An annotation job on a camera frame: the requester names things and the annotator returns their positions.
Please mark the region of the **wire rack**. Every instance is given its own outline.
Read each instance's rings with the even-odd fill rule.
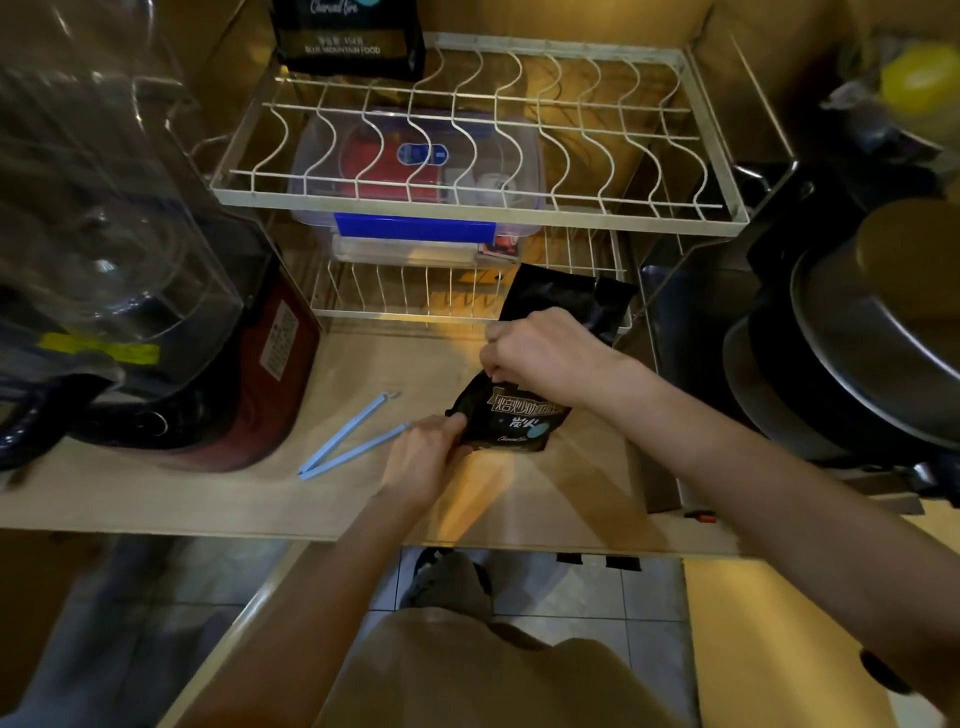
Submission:
[[[629,254],[613,231],[551,227],[520,242],[523,262],[629,279]],[[392,266],[328,258],[317,270],[311,307],[320,317],[482,324],[499,317],[516,268]],[[631,304],[621,332],[629,330],[635,312]]]
[[[292,75],[274,63],[214,193],[227,205],[591,230],[730,237],[747,224],[682,51],[454,34],[427,42],[415,84]],[[360,168],[341,155],[351,133],[373,140]],[[376,174],[395,153],[393,134],[426,148],[406,179]],[[441,134],[460,150],[456,174],[433,169]],[[478,181],[491,163],[493,189]]]

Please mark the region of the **sticker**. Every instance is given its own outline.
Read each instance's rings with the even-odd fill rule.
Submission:
[[[429,144],[414,144],[409,141],[400,144],[396,150],[396,160],[408,167],[419,167],[424,163],[427,155],[430,155],[430,161],[427,164],[434,167],[443,167],[450,159],[450,153],[443,144],[434,144],[432,153]]]
[[[53,331],[43,334],[37,345],[49,352],[103,352],[122,364],[150,366],[160,360],[160,347],[156,344],[109,344],[105,341],[84,339],[69,333]]]
[[[276,309],[267,343],[260,354],[260,366],[270,372],[277,381],[283,379],[283,370],[287,368],[287,359],[290,358],[290,350],[294,348],[299,326],[296,314],[287,302],[281,301]]]
[[[550,429],[550,423],[540,423],[527,430],[527,437],[540,437]]]

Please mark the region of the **black coffee bag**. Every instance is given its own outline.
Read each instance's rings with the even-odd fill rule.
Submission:
[[[317,76],[419,81],[417,0],[268,0],[281,62]]]
[[[635,285],[621,280],[574,276],[524,263],[503,302],[500,321],[523,319],[534,311],[559,306],[611,346],[636,291]],[[584,376],[591,375],[592,372],[584,372]],[[569,411],[569,407],[538,397],[511,382],[494,384],[486,373],[480,372],[446,415],[467,415],[467,428],[461,436],[463,445],[539,452]]]

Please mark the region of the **yellow label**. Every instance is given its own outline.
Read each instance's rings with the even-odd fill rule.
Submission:
[[[156,364],[160,347],[156,344],[108,344],[94,339],[83,339],[68,333],[45,333],[37,344],[51,352],[78,353],[84,350],[103,352],[123,364]]]

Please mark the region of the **floor tile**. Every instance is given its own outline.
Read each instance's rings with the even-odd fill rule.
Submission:
[[[921,695],[887,691],[898,728],[942,728],[946,717]]]
[[[236,606],[153,607],[117,697],[117,724],[156,725],[240,612]]]
[[[178,539],[154,601],[244,606],[289,543],[282,539]]]
[[[396,605],[396,582],[400,574],[400,553],[398,549],[396,556],[390,560],[387,569],[380,576],[380,581],[373,592],[373,599],[370,601],[370,609],[393,611]]]
[[[67,602],[24,694],[4,725],[107,725],[147,616],[123,602]]]
[[[623,571],[627,619],[686,621],[684,563],[671,557],[640,559],[642,571]]]
[[[69,598],[148,601],[175,541],[167,536],[104,536],[100,557],[77,577]]]
[[[485,564],[490,558],[490,554],[492,554],[492,551],[487,551],[482,548],[458,548],[457,550],[466,554],[467,558],[475,564]],[[399,607],[400,599],[409,588],[410,583],[414,580],[414,566],[417,564],[417,558],[422,551],[423,546],[404,546],[400,551],[400,567],[396,581],[396,601],[394,608]]]
[[[685,725],[699,725],[690,627],[678,621],[628,621],[630,667]]]
[[[602,558],[574,565],[554,553],[493,551],[487,570],[498,615],[624,619],[620,571]]]
[[[573,617],[496,617],[493,621],[502,621],[522,629],[531,637],[547,644],[557,644],[564,640],[580,637],[596,640],[605,644],[624,665],[630,664],[630,650],[627,646],[627,627],[623,619],[579,619]]]

